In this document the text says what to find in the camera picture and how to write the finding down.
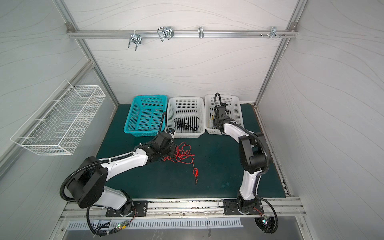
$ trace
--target teal plastic basket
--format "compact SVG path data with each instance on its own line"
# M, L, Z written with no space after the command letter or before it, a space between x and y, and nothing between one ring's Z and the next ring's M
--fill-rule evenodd
M166 95L144 95L133 99L125 122L124 132L135 137L155 136L161 116L167 110Z

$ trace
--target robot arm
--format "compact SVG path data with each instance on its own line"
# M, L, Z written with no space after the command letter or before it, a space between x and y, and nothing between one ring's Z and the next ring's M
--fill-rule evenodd
M220 105L215 107L213 122L222 134L231 136L239 144L240 162L244 174L236 205L241 213L247 214L252 208L258 207L256 199L265 200L257 196L261 175L266 173L269 168L268 155L260 140L263 139L263 134L255 134L236 124L229 117L221 99ZM135 147L132 152L100 160L95 157L85 159L80 168L63 182L60 196L66 201L77 202L80 208L101 205L116 210L116 213L121 216L127 216L133 209L131 197L124 191L105 186L105 182L132 168L161 161L166 156L173 157L176 145L173 143L172 134L159 130L153 140ZM65 195L65 187L68 188L73 198Z
M131 197L121 190L105 186L105 182L132 168L173 156L175 148L173 135L160 132L153 140L137 146L132 152L103 159L89 157L63 182L60 195L64 200L77 202L80 208L101 205L115 209L121 216L128 215L132 210ZM73 199L65 196L65 186Z

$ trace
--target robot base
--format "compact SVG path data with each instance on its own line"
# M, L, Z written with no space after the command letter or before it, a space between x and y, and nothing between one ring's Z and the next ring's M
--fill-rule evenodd
M223 204L225 215L260 215L257 210L259 210L261 213L264 213L261 200L257 200L253 205L244 208L243 212L239 210L237 202L234 202L233 199L224 199Z
M135 210L136 210L135 217L145 217L145 215L147 214L148 201L133 201L132 205L133 205L132 211L126 217L133 217L133 215L135 215ZM112 209L112 208L107 209L105 216L106 217L121 217L121 215L117 213L117 210Z

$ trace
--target wire mesh basket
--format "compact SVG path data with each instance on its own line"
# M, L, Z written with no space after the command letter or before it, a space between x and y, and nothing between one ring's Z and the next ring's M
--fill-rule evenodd
M106 96L98 85L69 84L68 88L57 89L62 90L60 97L48 99L11 141L37 155L72 155ZM48 108L42 112L47 102ZM30 120L31 127L25 129Z
M226 109L228 110L229 117L236 121L237 124L244 127L243 123L243 114L241 112L240 100L236 96L231 95L221 95L221 101L226 103ZM208 94L205 96L205 125L207 132L209 134L219 134L221 135L220 130L213 126L213 118L215 114L215 95Z
M204 102L197 97L171 98L167 127L176 130L175 138L197 138L205 132Z

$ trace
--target white wall panel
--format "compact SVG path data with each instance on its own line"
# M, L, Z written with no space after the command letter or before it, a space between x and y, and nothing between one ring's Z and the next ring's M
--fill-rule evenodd
M92 70L79 85L104 86ZM71 156L38 156L25 151L0 181L1 239L48 239L66 201L59 188L89 156L95 156L115 106L106 97Z
M280 40L127 39L87 43L120 103L138 95L204 97L219 91L254 101Z
M81 30L285 29L297 0L65 0Z
M87 59L52 0L1 1L0 23L1 156L13 133ZM81 84L103 88L94 72ZM58 193L62 181L96 154L113 111L107 97L72 156L21 154L0 180L0 239L49 238L66 204Z
M384 239L383 12L309 1L259 105L314 239Z
M0 3L0 156L9 138L87 62L49 0Z

